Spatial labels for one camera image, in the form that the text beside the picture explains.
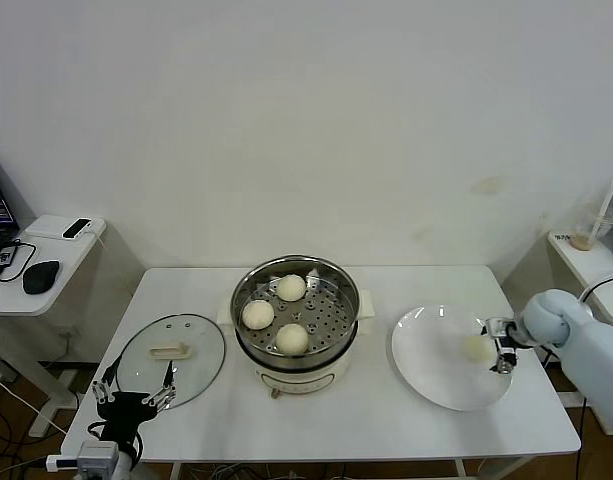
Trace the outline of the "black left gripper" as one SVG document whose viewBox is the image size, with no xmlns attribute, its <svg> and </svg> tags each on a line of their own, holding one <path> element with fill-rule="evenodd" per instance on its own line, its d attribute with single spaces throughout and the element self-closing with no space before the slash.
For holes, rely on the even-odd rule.
<svg viewBox="0 0 613 480">
<path fill-rule="evenodd" d="M 150 421 L 157 416 L 157 410 L 167 409 L 176 397 L 174 384 L 175 367 L 168 362 L 162 386 L 154 393 L 116 392 L 113 382 L 116 379 L 120 358 L 117 357 L 91 385 L 97 402 L 97 414 L 109 425 L 137 425 Z"/>
</svg>

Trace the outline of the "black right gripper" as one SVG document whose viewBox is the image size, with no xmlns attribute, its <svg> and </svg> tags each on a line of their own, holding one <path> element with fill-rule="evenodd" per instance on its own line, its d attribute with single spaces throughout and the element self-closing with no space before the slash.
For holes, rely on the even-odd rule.
<svg viewBox="0 0 613 480">
<path fill-rule="evenodd" d="M 493 317 L 482 326 L 480 334 L 489 335 L 497 349 L 497 357 L 490 371 L 499 375 L 509 375 L 516 366 L 517 342 L 512 337 L 516 331 L 513 319 Z"/>
</svg>

